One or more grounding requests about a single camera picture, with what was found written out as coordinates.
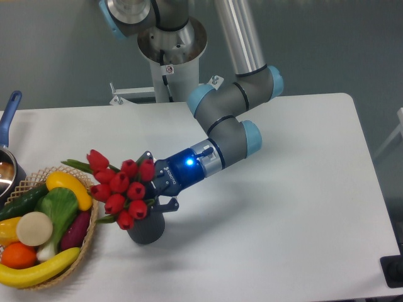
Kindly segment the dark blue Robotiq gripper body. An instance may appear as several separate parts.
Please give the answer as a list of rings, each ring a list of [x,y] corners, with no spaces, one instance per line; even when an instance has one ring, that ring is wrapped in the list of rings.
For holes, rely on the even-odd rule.
[[[159,196],[176,197],[205,178],[205,171],[193,149],[156,160],[154,171],[154,178],[147,185],[147,197],[153,199]]]

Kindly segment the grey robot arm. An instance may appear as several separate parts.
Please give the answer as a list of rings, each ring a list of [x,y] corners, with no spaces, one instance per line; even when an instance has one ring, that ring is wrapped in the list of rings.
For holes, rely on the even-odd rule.
[[[158,103],[185,102],[207,138],[158,160],[147,197],[170,197],[153,212],[178,209],[184,189],[235,164],[262,146],[257,126],[237,117],[283,91],[283,78],[263,57],[247,1],[215,1],[236,81],[199,82],[199,59],[207,46],[203,25],[189,14],[187,1],[100,1],[103,16],[117,38],[137,36],[148,60]]]

